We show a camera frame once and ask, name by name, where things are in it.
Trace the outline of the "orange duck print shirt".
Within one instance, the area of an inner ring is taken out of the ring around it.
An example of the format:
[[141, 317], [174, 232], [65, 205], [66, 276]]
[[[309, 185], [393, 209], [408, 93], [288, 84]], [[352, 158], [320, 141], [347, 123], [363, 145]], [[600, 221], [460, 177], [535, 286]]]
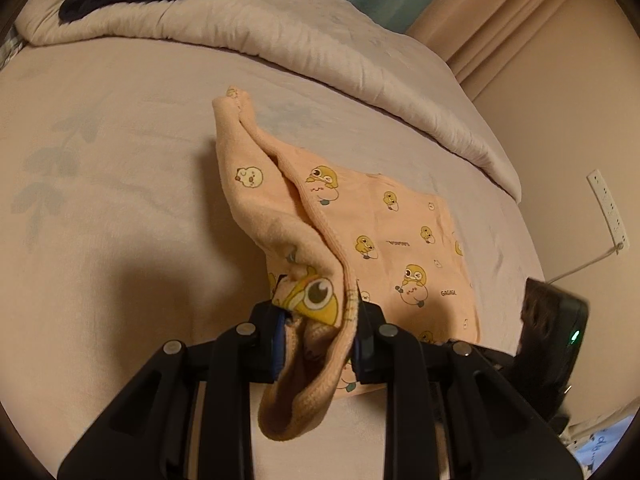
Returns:
[[422, 341], [480, 341], [473, 286], [441, 197], [275, 138], [243, 90], [230, 88], [213, 109], [224, 197], [264, 252], [272, 303], [288, 315], [283, 368], [259, 405], [267, 438], [306, 434], [349, 394], [360, 300]]

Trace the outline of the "white power strip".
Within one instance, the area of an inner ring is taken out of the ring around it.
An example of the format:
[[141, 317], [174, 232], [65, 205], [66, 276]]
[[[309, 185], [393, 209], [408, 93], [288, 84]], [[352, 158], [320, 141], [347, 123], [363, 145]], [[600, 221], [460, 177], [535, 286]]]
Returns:
[[600, 211], [608, 227], [608, 232], [610, 232], [615, 251], [622, 252], [628, 249], [630, 243], [626, 226], [601, 171], [599, 169], [592, 170], [587, 176], [587, 181], [600, 206]]

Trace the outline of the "lilac bed sheet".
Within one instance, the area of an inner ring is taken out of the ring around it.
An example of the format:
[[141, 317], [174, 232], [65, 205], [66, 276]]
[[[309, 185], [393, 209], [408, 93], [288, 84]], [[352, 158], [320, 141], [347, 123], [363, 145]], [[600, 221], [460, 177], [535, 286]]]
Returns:
[[48, 471], [165, 341], [213, 338], [268, 295], [219, 182], [212, 103], [229, 87], [284, 142], [442, 196], [484, 344], [516, 346], [541, 276], [518, 206], [419, 131], [235, 52], [27, 47], [1, 73], [1, 402]]

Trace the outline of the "pink curtain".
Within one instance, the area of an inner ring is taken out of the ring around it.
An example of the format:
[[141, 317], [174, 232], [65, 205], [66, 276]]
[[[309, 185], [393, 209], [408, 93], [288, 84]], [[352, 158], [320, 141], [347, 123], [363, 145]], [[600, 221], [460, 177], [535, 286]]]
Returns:
[[474, 100], [567, 0], [433, 0], [408, 35], [442, 58]]

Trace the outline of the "grey folded duvet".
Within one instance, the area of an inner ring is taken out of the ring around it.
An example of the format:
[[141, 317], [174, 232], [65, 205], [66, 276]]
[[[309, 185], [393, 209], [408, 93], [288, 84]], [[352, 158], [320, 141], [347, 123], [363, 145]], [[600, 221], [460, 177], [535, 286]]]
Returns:
[[64, 0], [27, 0], [17, 31], [34, 46], [114, 36], [175, 40], [257, 56], [385, 110], [483, 170], [514, 200], [521, 181], [449, 66], [345, 0], [117, 3], [64, 24]]

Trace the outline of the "blue plaid blanket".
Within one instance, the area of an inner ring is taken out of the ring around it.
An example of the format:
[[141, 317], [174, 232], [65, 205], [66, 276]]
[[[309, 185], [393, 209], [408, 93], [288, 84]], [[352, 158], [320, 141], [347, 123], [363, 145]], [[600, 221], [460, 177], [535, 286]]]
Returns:
[[12, 26], [4, 37], [0, 47], [0, 70], [3, 70], [25, 47], [25, 40]]

